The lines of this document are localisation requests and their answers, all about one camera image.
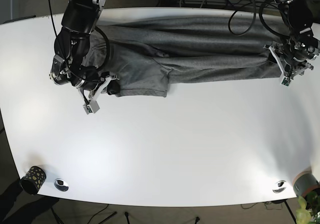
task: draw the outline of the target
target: black stand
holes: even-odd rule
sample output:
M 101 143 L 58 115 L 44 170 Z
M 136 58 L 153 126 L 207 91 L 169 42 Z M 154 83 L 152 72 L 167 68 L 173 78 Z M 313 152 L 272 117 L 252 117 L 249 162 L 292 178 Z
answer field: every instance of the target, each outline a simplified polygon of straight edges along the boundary
M 113 216 L 115 216 L 117 214 L 117 212 L 112 213 L 110 216 L 108 216 L 106 219 L 102 220 L 102 222 L 99 222 L 99 224 L 103 224 L 106 221 L 108 221 L 109 219 L 111 219 Z
M 288 211 L 289 211 L 289 213 L 290 213 L 290 215 L 291 215 L 294 223 L 297 223 L 297 222 L 296 222 L 296 218 L 295 218 L 294 214 L 292 213 L 291 208 L 289 207 L 289 205 L 288 205 L 288 203 L 287 203 L 286 200 L 284 201 L 284 204 L 285 204 L 286 208 L 288 209 Z
M 124 215 L 125 215 L 125 218 L 126 218 L 126 222 L 127 222 L 128 224 L 130 224 L 130 221 L 129 221 L 129 213 L 125 212 Z
M 199 218 L 199 217 L 196 217 L 196 218 L 195 218 L 195 223 L 194 223 L 194 224 L 197 224 L 199 221 L 200 221 L 200 218 Z

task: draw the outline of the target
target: chair leg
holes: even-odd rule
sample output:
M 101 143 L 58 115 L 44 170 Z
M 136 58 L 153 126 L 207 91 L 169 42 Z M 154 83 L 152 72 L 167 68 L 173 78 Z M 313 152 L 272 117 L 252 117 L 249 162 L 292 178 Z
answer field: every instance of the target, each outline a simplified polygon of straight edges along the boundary
M 199 221 L 200 221 L 200 218 L 199 218 L 199 217 L 196 217 L 196 218 L 195 218 L 195 223 L 194 223 L 194 224 L 197 224 Z
M 130 221 L 129 221 L 129 213 L 125 212 L 124 215 L 125 215 L 125 218 L 126 218 L 126 222 L 127 222 L 128 224 L 130 224 Z

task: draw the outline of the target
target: metal grommet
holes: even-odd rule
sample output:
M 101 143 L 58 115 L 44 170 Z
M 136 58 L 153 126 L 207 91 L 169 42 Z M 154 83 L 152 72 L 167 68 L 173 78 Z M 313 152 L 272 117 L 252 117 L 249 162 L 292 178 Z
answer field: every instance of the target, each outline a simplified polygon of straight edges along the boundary
M 286 181 L 279 181 L 276 182 L 273 188 L 274 193 L 281 193 L 287 188 L 287 183 Z
M 69 189 L 69 185 L 68 183 L 66 183 L 64 180 L 62 179 L 56 179 L 54 181 L 54 186 L 61 192 L 66 192 Z

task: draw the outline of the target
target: gray cloth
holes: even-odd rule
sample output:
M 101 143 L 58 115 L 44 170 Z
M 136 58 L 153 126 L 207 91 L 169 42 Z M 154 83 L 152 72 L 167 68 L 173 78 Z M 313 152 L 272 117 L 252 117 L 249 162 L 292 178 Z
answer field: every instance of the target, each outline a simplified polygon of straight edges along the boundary
M 271 45 L 279 38 L 268 32 L 259 19 L 244 36 L 228 30 L 227 17 L 182 17 L 99 26 L 112 48 L 104 71 L 120 77 L 119 96 L 166 96 L 170 83 L 199 83 L 280 76 L 268 61 Z M 232 30 L 242 32 L 251 19 L 235 18 Z M 287 34 L 282 22 L 268 22 Z M 106 55 L 102 36 L 93 32 L 84 65 L 100 66 Z

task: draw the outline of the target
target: black fabric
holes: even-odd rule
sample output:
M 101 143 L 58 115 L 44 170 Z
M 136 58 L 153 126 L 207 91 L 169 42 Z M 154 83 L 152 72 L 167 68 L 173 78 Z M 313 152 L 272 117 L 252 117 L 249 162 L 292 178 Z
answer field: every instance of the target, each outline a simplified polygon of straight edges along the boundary
M 59 201 L 59 198 L 43 197 L 35 202 L 24 205 L 5 219 L 14 206 L 18 195 L 23 191 L 19 182 L 19 179 L 13 182 L 0 196 L 0 222 L 2 224 L 31 224 L 37 216 L 48 211 Z

